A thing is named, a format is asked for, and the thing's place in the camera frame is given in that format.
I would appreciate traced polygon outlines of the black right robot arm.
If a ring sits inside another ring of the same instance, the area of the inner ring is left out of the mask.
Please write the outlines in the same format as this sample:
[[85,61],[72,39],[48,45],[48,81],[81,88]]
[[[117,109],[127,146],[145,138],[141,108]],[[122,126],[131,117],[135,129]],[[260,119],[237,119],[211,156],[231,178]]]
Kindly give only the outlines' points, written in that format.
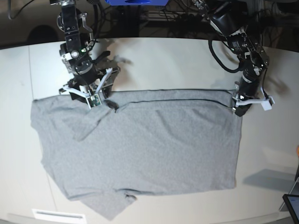
[[57,26],[63,31],[65,42],[60,45],[59,53],[68,73],[73,75],[59,93],[67,92],[72,100],[86,103],[90,108],[99,106],[103,99],[108,98],[114,84],[111,75],[120,69],[97,68],[110,56],[110,51],[91,58],[93,47],[98,43],[98,31],[87,25],[87,13],[78,10],[74,0],[52,0],[50,4],[61,6]]

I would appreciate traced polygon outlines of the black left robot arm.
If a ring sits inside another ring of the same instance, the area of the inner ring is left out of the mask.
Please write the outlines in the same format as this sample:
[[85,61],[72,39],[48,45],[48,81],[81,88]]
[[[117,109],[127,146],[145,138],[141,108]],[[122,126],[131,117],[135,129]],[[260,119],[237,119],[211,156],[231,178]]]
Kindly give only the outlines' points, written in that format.
[[[247,5],[239,0],[195,0],[199,14],[211,25],[215,34],[208,39],[209,50],[216,62],[227,72],[242,72],[233,96],[233,112],[242,117],[254,104],[265,111],[272,109],[273,99],[264,90],[269,57],[260,43],[259,34],[251,31],[251,18]],[[236,69],[226,67],[213,49],[213,40],[218,37],[237,56]]]

